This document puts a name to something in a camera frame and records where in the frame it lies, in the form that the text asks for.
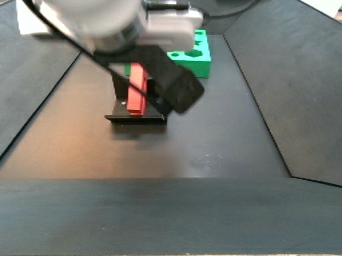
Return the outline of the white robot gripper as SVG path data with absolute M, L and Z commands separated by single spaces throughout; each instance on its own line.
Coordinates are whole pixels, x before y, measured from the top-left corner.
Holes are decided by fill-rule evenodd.
M 178 0 L 15 0 L 23 35 L 67 37 L 88 51 L 155 45 L 188 51 L 203 13 Z

